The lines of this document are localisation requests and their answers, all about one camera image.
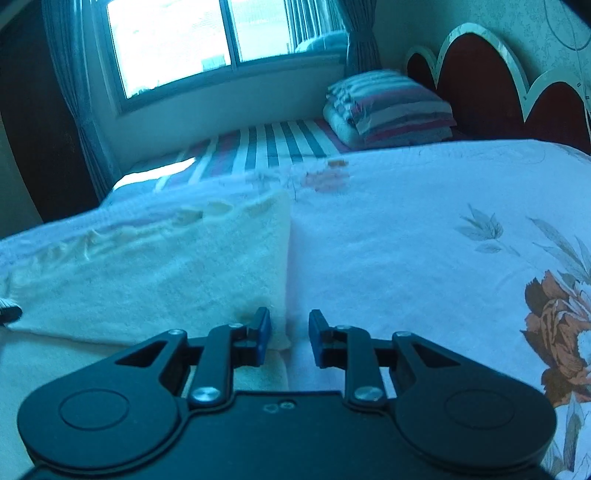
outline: white wall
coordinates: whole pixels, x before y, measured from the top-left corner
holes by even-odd
[[[91,13],[87,9],[85,28],[95,115],[123,172],[138,161],[240,127],[319,117],[326,88],[344,74],[340,64],[266,73],[196,89],[117,116],[103,76]]]
[[[544,71],[554,67],[568,67],[579,73],[577,54],[569,50],[551,32],[548,20],[562,42],[582,46],[591,31],[560,0],[408,0],[399,9],[393,0],[389,9],[393,25],[400,25],[401,15],[408,34],[404,47],[391,54],[391,61],[402,65],[404,54],[400,50],[409,44],[421,44],[438,55],[439,48],[449,32],[465,22],[475,22],[499,35],[519,58],[530,82]],[[573,29],[576,43],[573,41]],[[580,53],[583,74],[591,84],[591,46]]]
[[[385,68],[402,69],[406,52],[421,37],[413,22],[414,3],[415,0],[378,0],[374,34]]]
[[[41,217],[18,171],[0,118],[0,238],[40,223]]]

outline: bed sheet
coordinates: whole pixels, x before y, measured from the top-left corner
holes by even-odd
[[[196,196],[287,189],[290,388],[343,387],[342,372],[314,366],[311,309],[375,338],[409,330],[542,391],[558,419],[544,466],[560,480],[586,480],[590,184],[588,156],[537,141],[351,153],[146,194],[42,226],[0,243],[0,271],[89,225],[150,221]]]
[[[103,205],[146,192],[351,152],[324,119],[276,122],[212,137],[173,155],[133,166]]]

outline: folded towel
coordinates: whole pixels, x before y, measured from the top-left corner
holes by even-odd
[[[27,395],[119,349],[0,329],[0,480],[16,480],[33,466],[17,430],[18,408]],[[236,369],[234,387],[285,391],[287,373],[280,353],[267,352],[260,368]]]
[[[132,345],[172,328],[205,336],[217,325],[248,322],[265,306],[269,348],[287,348],[290,202],[283,189],[238,207],[210,202],[45,248],[0,280],[0,297],[23,310],[8,328]]]
[[[0,299],[0,325],[16,322],[22,315],[22,309],[14,300]]]

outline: blue gripper fingertip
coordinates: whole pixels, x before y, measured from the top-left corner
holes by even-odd
[[[314,361],[317,367],[322,368],[322,337],[320,335],[320,328],[317,322],[310,314],[308,322],[308,335],[310,337],[310,344],[312,345],[312,352],[314,353]]]
[[[272,331],[271,317],[267,312],[267,314],[262,317],[261,331],[259,333],[258,346],[256,347],[256,362],[259,366],[265,363],[265,353],[267,351],[267,345],[269,344]]]

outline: pillow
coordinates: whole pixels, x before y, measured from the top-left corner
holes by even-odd
[[[352,150],[367,150],[377,148],[409,147],[442,142],[453,136],[449,127],[432,128],[411,131],[398,135],[388,135],[386,132],[376,138],[364,139],[357,129],[351,126],[330,103],[324,106],[323,115],[336,136]]]
[[[456,126],[449,103],[392,70],[341,80],[329,87],[327,99],[370,143],[414,131]]]
[[[365,149],[365,142],[363,141],[363,138],[361,138],[361,135],[359,135],[357,129],[353,125],[347,123],[330,102],[326,103],[322,113],[324,119],[328,122],[332,130],[334,130],[341,142],[352,150]]]
[[[329,32],[318,37],[304,40],[295,49],[296,53],[304,51],[341,51],[347,53],[349,36],[346,31]]]

